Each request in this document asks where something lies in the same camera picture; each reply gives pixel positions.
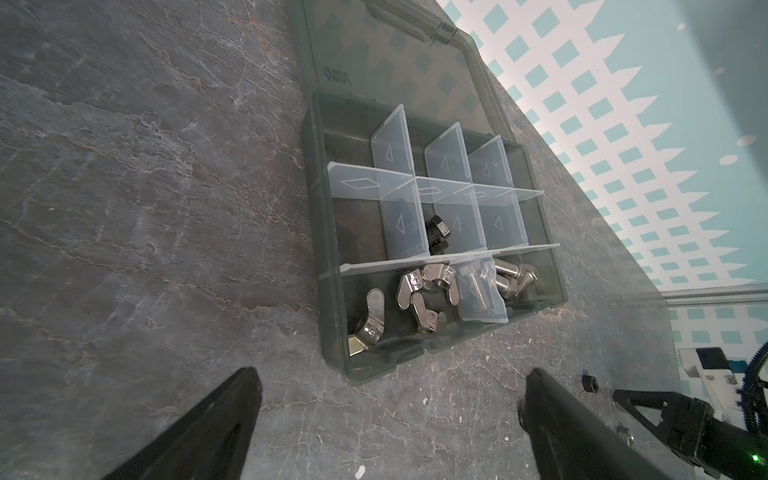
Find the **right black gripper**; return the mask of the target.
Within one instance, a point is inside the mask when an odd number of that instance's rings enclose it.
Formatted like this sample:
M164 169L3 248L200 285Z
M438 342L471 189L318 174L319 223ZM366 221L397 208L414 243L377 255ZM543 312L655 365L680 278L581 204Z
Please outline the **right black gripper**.
M615 390L613 400L670 450L713 477L765 479L767 437L718 420L678 392Z

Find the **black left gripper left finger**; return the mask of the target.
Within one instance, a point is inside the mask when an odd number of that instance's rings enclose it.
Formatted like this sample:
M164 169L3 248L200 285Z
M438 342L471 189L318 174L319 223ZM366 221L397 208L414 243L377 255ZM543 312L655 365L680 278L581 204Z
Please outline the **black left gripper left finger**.
M262 401L257 370L236 370L108 479L239 479Z

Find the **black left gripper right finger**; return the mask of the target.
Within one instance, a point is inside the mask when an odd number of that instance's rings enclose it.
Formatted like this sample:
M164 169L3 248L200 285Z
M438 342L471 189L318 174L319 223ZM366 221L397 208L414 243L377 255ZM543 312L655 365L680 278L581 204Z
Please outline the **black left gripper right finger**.
M545 370L526 377L518 419L542 479L666 479Z

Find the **dark green compartment organizer box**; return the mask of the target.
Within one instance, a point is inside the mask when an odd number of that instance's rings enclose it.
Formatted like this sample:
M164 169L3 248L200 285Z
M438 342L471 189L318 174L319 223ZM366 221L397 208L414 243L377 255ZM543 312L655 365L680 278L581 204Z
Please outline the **dark green compartment organizer box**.
M518 143L477 42L412 1L295 1L293 26L309 108L302 124L327 365L361 385L565 303L567 292L527 149ZM449 247L431 255L439 215ZM495 284L494 259L535 267L518 301ZM401 276L431 263L458 274L457 307L420 333L398 307ZM366 295L385 295L385 330L349 356Z

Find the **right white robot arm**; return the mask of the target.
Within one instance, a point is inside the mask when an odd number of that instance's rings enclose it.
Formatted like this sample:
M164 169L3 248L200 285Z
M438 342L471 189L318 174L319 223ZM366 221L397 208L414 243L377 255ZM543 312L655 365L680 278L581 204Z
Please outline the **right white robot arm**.
M686 374L702 381L707 401L671 391L616 390L614 401L689 465L712 478L767 477L767 365L762 345L750 362L731 362L719 347L683 348Z

